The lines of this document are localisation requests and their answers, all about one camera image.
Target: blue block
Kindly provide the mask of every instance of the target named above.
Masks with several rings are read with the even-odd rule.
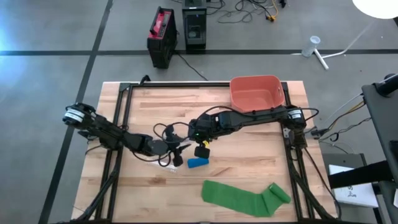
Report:
[[[209,164],[208,159],[203,159],[203,158],[188,159],[188,168],[195,168],[206,164]]]

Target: white stand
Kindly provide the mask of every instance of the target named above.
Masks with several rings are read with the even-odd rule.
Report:
[[[361,36],[362,36],[366,31],[368,31],[368,30],[371,28],[371,26],[375,23],[375,21],[376,21],[376,20],[373,20],[369,25],[367,25],[367,26],[365,27],[365,29],[363,29],[363,30],[358,34],[358,36],[356,36],[355,39],[354,39],[354,40],[347,46],[347,48],[345,48],[342,52],[338,52],[338,53],[331,54],[331,55],[321,56],[321,55],[319,54],[318,50],[315,49],[315,55],[318,57],[319,61],[321,62],[321,64],[322,64],[323,67],[325,68],[325,70],[328,70],[328,69],[329,69],[329,66],[326,64],[326,62],[325,62],[325,60],[324,60],[325,58],[330,58],[330,57],[334,57],[334,56],[339,56],[339,55],[342,55],[342,54],[344,54],[345,52],[347,52],[347,50],[350,49],[350,48],[352,47],[352,45],[354,45],[355,42],[356,42],[359,38],[361,38]]]

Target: black box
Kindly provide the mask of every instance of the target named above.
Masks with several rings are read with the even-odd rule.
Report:
[[[206,48],[206,0],[182,0],[186,49]]]
[[[174,10],[159,6],[149,32],[147,48],[154,67],[168,68],[177,45]]]

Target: white sticker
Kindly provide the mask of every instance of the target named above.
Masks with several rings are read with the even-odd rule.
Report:
[[[79,116],[79,117],[81,117],[81,118],[84,118],[84,117],[85,117],[85,114],[83,114],[83,113],[80,112],[80,111],[74,110],[74,109],[68,109],[67,113],[72,113],[72,114],[74,114],[74,115],[76,115],[76,116]]]
[[[293,115],[292,115],[292,119],[296,119],[296,118],[301,118],[301,115],[299,115],[299,114],[293,114]]]
[[[300,110],[289,111],[289,114],[292,117],[292,119],[301,118],[301,111]]]
[[[67,112],[67,113],[65,113],[65,116],[67,116],[67,117],[69,117],[69,118],[71,118],[71,119],[75,119],[75,120],[77,120],[77,121],[79,121],[79,122],[82,122],[82,121],[83,121],[83,118],[81,118],[81,117],[79,117],[79,116],[76,116],[76,115],[74,115],[73,113]]]

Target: red battery pack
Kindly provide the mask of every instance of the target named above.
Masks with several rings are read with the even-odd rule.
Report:
[[[174,10],[159,6],[147,38],[147,48],[154,67],[168,68],[176,45]]]

